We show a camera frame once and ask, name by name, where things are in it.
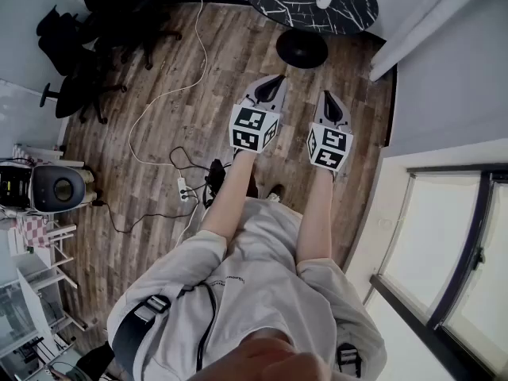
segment strap buckle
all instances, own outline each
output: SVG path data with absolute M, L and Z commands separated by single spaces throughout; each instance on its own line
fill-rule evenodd
M 343 343 L 337 349 L 337 364 L 342 373 L 361 377 L 362 359 L 355 346 Z
M 170 306 L 171 303 L 165 296 L 153 295 L 144 301 L 143 305 L 138 307 L 134 314 L 142 321 L 149 323 L 155 320 L 156 315 L 163 314 Z

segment window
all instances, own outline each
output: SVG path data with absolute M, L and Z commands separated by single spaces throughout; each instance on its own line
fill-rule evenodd
M 443 365 L 378 292 L 374 291 L 366 308 L 381 332 L 388 352 L 387 365 L 377 381 L 453 381 Z
M 508 360 L 508 165 L 408 173 L 371 283 L 450 376 L 493 379 Z

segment power strip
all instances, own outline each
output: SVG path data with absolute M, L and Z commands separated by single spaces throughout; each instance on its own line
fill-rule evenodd
M 185 183 L 185 178 L 178 178 L 178 194 L 180 195 L 180 200 L 182 202 L 186 202 L 189 200 L 189 195 L 187 192 L 187 184 Z

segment black marble table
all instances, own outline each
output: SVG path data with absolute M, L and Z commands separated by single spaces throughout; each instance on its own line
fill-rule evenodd
M 328 47 L 319 34 L 348 35 L 370 27 L 378 17 L 376 0 L 332 0 L 326 9 L 316 0 L 248 0 L 256 10 L 290 30 L 277 40 L 277 52 L 294 67 L 325 62 Z

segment black office chair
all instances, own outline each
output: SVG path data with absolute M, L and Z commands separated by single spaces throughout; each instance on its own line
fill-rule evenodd
M 81 45 L 75 19 L 66 13 L 62 16 L 53 9 L 37 27 L 40 34 L 39 47 L 55 65 L 56 70 L 66 76 L 60 92 L 49 90 L 48 83 L 40 100 L 44 106 L 46 98 L 58 98 L 56 117 L 63 118 L 81 109 L 79 120 L 84 123 L 88 107 L 93 104 L 101 124 L 107 123 L 102 117 L 99 96 L 107 91 L 127 91 L 124 85 L 104 87 L 102 84 L 109 70 L 107 60 Z
M 145 67 L 153 67 L 152 53 L 160 37 L 175 36 L 182 39 L 177 31 L 161 31 L 162 24 L 169 18 L 161 10 L 164 0 L 84 0 L 93 11 L 94 20 L 86 23 L 100 24 L 99 38 L 95 44 L 97 52 L 108 52 L 111 48 L 123 46 L 121 62 L 125 64 L 133 51 L 143 45 L 146 57 Z

